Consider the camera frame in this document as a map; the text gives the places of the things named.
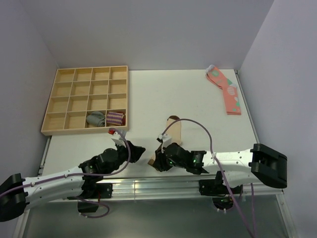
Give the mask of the cream and brown sock pair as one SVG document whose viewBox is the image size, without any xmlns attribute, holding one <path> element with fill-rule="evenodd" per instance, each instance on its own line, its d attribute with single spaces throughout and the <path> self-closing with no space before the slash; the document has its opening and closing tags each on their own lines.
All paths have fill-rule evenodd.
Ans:
<svg viewBox="0 0 317 238">
<path fill-rule="evenodd" d="M 169 118 L 166 120 L 166 127 L 168 127 L 171 123 L 174 121 L 180 119 L 178 116 L 172 115 L 169 116 Z M 177 143 L 179 146 L 182 145 L 181 140 L 181 122 L 176 122 L 173 124 L 168 130 L 167 135 L 171 137 L 172 143 Z M 166 161 L 162 160 L 161 158 L 156 158 L 157 154 L 161 156 L 161 146 L 155 151 L 155 153 L 152 155 L 151 159 L 148 161 L 148 165 L 155 168 L 157 171 L 167 171 L 171 168 Z"/>
</svg>

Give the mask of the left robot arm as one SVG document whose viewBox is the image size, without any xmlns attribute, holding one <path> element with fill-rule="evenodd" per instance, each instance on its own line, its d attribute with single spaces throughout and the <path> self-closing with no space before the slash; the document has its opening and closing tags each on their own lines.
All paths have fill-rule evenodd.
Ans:
<svg viewBox="0 0 317 238">
<path fill-rule="evenodd" d="M 61 198 L 90 199 L 96 194 L 97 182 L 137 162 L 145 150 L 128 142 L 105 149 L 64 172 L 31 178 L 13 174 L 0 185 L 0 220 L 13 220 L 28 209 Z"/>
</svg>

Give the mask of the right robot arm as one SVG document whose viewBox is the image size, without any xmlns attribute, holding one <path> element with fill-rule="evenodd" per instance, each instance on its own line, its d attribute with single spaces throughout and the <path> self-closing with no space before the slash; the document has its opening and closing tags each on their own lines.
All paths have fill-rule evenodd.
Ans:
<svg viewBox="0 0 317 238">
<path fill-rule="evenodd" d="M 178 167 L 194 175 L 219 174 L 221 177 L 214 181 L 219 193 L 255 182 L 278 189 L 287 187 L 287 157 L 263 144 L 243 151 L 212 154 L 187 151 L 172 143 L 165 149 L 158 148 L 148 163 L 159 172 Z"/>
</svg>

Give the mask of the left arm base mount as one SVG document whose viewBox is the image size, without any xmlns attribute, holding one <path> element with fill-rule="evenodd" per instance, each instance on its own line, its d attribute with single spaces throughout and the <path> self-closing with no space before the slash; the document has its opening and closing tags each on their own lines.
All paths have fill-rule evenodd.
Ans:
<svg viewBox="0 0 317 238">
<path fill-rule="evenodd" d="M 97 183 L 93 186 L 93 189 L 76 196 L 79 215 L 87 219 L 98 219 L 107 216 L 110 213 L 110 207 L 102 202 L 102 199 L 111 198 L 112 188 L 112 183 Z"/>
</svg>

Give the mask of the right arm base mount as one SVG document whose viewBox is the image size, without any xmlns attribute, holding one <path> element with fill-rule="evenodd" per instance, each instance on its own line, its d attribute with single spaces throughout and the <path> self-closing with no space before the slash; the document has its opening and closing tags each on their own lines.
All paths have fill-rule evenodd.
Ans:
<svg viewBox="0 0 317 238">
<path fill-rule="evenodd" d="M 227 187 L 215 179 L 199 180 L 199 193 L 201 196 L 212 198 L 216 211 L 227 212 L 234 207 L 234 201 Z"/>
</svg>

